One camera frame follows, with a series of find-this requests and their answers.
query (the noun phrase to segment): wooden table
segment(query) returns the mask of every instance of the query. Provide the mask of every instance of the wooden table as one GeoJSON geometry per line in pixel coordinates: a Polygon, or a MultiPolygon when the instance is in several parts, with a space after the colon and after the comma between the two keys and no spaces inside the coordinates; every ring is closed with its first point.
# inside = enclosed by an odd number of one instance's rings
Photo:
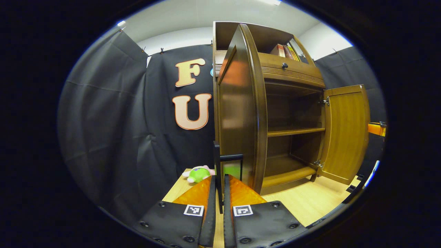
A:
{"type": "MultiPolygon", "coordinates": [[[[354,186],[359,183],[360,181],[356,177],[352,181],[354,186]]],[[[162,200],[172,202],[194,185],[196,183],[191,184],[181,176],[162,200]]],[[[346,191],[347,188],[347,185],[326,177],[318,177],[315,182],[309,181],[307,177],[291,183],[264,188],[262,197],[268,202],[281,201],[302,225],[307,226],[325,216],[343,202],[350,194],[346,191]]],[[[213,247],[224,248],[224,215],[219,214],[217,194],[216,229],[213,247]]]]}

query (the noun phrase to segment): white wall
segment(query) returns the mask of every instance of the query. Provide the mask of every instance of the white wall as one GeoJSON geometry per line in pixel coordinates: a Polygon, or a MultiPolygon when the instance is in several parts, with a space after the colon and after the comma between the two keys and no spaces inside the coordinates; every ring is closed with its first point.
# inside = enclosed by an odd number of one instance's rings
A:
{"type": "Polygon", "coordinates": [[[145,47],[144,51],[151,55],[159,53],[161,47],[167,51],[185,46],[211,44],[211,40],[213,40],[213,27],[200,27],[161,34],[137,44],[141,48],[145,47]]]}
{"type": "Polygon", "coordinates": [[[352,46],[343,36],[324,23],[315,25],[298,38],[314,60],[352,46]]]}

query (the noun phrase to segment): book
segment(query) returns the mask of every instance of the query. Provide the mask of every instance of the book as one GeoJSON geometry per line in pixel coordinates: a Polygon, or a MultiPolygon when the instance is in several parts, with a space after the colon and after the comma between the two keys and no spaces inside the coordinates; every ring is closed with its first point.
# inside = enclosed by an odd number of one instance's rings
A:
{"type": "Polygon", "coordinates": [[[285,49],[285,57],[290,58],[290,59],[294,59],[294,57],[291,54],[291,51],[288,49],[287,45],[283,45],[283,48],[285,49]]]}
{"type": "Polygon", "coordinates": [[[284,58],[286,58],[286,57],[285,57],[285,49],[284,49],[283,46],[280,45],[280,44],[277,44],[277,45],[273,48],[273,50],[270,52],[270,54],[278,55],[278,56],[280,56],[280,57],[284,57],[284,58]]]}
{"type": "Polygon", "coordinates": [[[287,47],[288,47],[289,51],[291,52],[293,59],[296,61],[300,61],[299,57],[297,56],[294,49],[291,47],[291,45],[289,43],[288,43],[287,47]]]}

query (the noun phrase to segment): door hinge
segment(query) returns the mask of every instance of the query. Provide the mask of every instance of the door hinge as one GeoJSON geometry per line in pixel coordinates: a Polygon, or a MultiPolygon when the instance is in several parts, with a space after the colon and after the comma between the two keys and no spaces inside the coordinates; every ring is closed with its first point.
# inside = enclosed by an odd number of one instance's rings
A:
{"type": "Polygon", "coordinates": [[[320,161],[320,159],[319,159],[319,160],[314,161],[313,164],[314,164],[314,165],[317,165],[317,167],[320,167],[320,168],[323,169],[323,165],[324,165],[325,163],[321,164],[320,162],[321,162],[321,161],[320,161]]]}
{"type": "Polygon", "coordinates": [[[329,97],[326,97],[325,100],[321,100],[321,101],[319,101],[318,103],[321,103],[321,104],[327,104],[327,105],[329,106],[329,97]]]}

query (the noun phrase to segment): black metal frame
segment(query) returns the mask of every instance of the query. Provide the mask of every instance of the black metal frame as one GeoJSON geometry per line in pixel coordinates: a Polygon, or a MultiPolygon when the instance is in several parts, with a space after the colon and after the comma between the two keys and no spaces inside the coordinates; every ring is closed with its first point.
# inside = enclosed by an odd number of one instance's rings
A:
{"type": "Polygon", "coordinates": [[[221,147],[215,140],[213,141],[213,156],[214,168],[216,168],[216,189],[219,198],[219,212],[222,214],[222,206],[224,205],[224,202],[222,201],[221,162],[240,160],[240,180],[242,180],[243,154],[221,155],[221,147]]]}

